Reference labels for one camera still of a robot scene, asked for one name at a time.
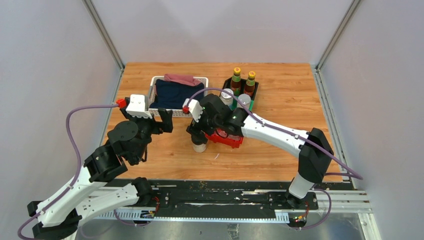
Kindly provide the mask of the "black cap shaker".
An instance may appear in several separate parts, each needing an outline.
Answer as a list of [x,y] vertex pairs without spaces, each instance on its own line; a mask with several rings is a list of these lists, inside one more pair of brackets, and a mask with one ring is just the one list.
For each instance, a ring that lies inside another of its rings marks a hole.
[[234,141],[238,141],[241,138],[240,136],[226,133],[225,131],[223,131],[221,129],[217,130],[217,134],[224,139],[231,139],[231,140],[234,140]]
[[193,141],[192,147],[195,152],[203,153],[207,149],[207,143],[204,143],[202,141]]

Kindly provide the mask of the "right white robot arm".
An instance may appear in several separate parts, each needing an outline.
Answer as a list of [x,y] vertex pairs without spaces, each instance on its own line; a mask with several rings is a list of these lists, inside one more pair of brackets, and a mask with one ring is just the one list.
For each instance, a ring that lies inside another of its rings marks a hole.
[[200,101],[186,99],[183,113],[192,115],[187,132],[195,142],[206,144],[208,136],[252,138],[278,147],[298,159],[297,173],[285,193],[284,200],[292,209],[306,201],[308,191],[320,184],[330,166],[333,150],[318,128],[310,131],[289,128],[265,120],[247,109],[233,110],[214,94]]

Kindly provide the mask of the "black cap shaker front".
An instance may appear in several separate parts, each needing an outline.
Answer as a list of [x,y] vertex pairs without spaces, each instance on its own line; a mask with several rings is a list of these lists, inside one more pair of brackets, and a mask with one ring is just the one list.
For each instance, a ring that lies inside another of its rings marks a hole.
[[207,149],[207,143],[204,143],[202,141],[193,141],[192,147],[195,152],[203,153]]

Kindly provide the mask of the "silver lid jar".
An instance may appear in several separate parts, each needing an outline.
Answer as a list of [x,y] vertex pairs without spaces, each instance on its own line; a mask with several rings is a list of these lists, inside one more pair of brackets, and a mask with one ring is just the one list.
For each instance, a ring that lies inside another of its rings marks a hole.
[[219,97],[225,105],[231,107],[234,101],[233,95],[234,95],[234,92],[230,88],[225,88],[220,93]]
[[252,99],[248,94],[240,94],[238,96],[238,100],[240,102],[237,103],[237,107],[241,108],[242,106],[246,107],[248,110],[250,109],[251,103],[252,103]]

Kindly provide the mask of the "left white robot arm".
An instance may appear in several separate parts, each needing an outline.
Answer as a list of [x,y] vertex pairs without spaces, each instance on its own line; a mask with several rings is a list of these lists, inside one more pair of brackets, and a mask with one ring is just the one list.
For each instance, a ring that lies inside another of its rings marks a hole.
[[65,239],[86,222],[120,207],[160,206],[158,196],[144,177],[137,177],[111,193],[90,197],[126,172],[128,166],[145,162],[152,135],[173,130],[171,110],[160,108],[160,121],[153,117],[132,116],[125,107],[121,108],[121,112],[125,120],[108,132],[105,144],[96,148],[85,160],[78,161],[78,170],[66,185],[48,199],[27,205],[30,218],[37,220],[32,227],[34,239]]

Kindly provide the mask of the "silver lid jar back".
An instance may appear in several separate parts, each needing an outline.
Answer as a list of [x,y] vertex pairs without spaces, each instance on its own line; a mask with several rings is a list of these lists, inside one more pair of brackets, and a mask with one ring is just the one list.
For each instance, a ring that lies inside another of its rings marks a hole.
[[240,94],[238,96],[238,100],[240,102],[237,103],[237,107],[241,108],[242,106],[246,107],[248,110],[250,109],[251,103],[252,103],[252,99],[248,94]]

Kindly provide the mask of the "yellow cap sauce bottle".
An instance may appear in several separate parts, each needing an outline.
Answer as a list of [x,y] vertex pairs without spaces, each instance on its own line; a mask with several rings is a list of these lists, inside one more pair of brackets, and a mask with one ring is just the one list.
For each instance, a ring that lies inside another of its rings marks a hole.
[[239,96],[241,92],[241,68],[235,67],[231,77],[230,89],[235,96]]
[[254,95],[256,89],[256,73],[254,71],[250,71],[248,73],[248,77],[246,79],[243,93],[252,97]]

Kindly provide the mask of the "black cap shaker back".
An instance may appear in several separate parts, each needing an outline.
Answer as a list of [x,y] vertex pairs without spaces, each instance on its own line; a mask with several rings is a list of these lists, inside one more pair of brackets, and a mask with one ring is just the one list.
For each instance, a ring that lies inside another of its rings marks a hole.
[[238,141],[241,138],[240,136],[226,133],[225,131],[223,131],[221,129],[217,130],[217,134],[224,139],[231,139],[231,140],[234,140],[234,141]]

